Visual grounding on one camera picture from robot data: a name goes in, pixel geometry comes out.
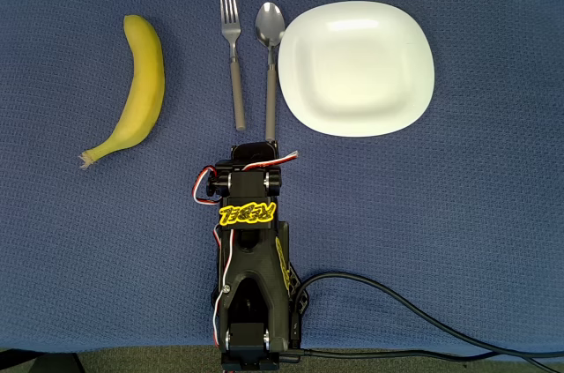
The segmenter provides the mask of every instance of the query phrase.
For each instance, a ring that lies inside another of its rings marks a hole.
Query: metal utensil
[[[235,43],[241,34],[239,12],[236,0],[219,0],[221,9],[221,34],[229,42],[229,56],[231,57],[231,87],[233,88],[233,104],[235,111],[235,127],[238,131],[245,130],[245,110],[243,108],[243,92],[241,87],[241,68],[237,57]]]
[[[274,3],[264,3],[255,21],[256,38],[268,49],[268,77],[266,86],[266,140],[274,140],[276,124],[276,65],[274,47],[279,45],[286,30],[282,12]]]

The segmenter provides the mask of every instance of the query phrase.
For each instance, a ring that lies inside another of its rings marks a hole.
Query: banana stem
[[[96,160],[101,159],[105,155],[113,153],[116,151],[115,144],[111,139],[102,142],[100,145],[91,148],[90,150],[84,151],[80,154],[80,159],[83,161],[83,165],[80,168],[85,169],[91,166]]]

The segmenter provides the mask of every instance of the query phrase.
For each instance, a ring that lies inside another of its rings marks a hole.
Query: fork
[[[245,111],[243,108],[243,92],[241,88],[241,68],[237,57],[235,43],[241,34],[239,12],[236,0],[219,0],[221,9],[221,34],[229,42],[229,56],[231,60],[231,87],[233,88],[233,104],[235,112],[235,127],[238,131],[245,130]]]

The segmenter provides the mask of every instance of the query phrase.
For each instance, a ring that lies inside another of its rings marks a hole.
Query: fork tines
[[[239,12],[236,0],[219,0],[221,8],[221,22],[239,23]]]

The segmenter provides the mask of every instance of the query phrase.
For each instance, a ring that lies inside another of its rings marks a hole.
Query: red and white wire
[[[202,179],[204,179],[205,175],[206,175],[208,172],[212,172],[214,176],[217,176],[217,175],[218,175],[218,171],[215,169],[214,166],[206,166],[206,167],[200,172],[200,174],[197,176],[196,183],[194,183],[194,187],[192,188],[192,197],[194,198],[194,201],[196,201],[198,204],[203,204],[203,205],[216,205],[216,204],[219,203],[219,200],[205,199],[205,198],[196,197],[197,189],[200,187],[200,183],[202,182]]]
[[[287,161],[295,160],[297,158],[298,158],[298,152],[294,151],[293,153],[289,153],[286,157],[282,157],[281,159],[257,161],[256,163],[250,163],[243,168],[243,171],[250,170],[252,168],[266,168],[268,166],[276,166],[277,164],[286,163]]]
[[[215,238],[215,241],[218,243],[218,247],[221,248],[221,240],[219,239],[219,235],[218,235],[218,226],[219,223],[215,225],[215,228],[213,228],[213,237]]]
[[[231,258],[233,257],[233,246],[234,246],[234,237],[235,237],[235,230],[231,229],[231,234],[229,236],[229,257],[227,258],[226,266],[223,269],[223,278],[221,280],[221,289],[219,290],[218,299],[215,300],[215,304],[213,306],[213,341],[215,342],[215,346],[219,347],[218,341],[218,327],[216,325],[216,317],[218,316],[218,306],[219,300],[223,295],[223,288],[226,285],[226,278],[227,278],[227,271],[229,270],[229,265],[231,264]]]

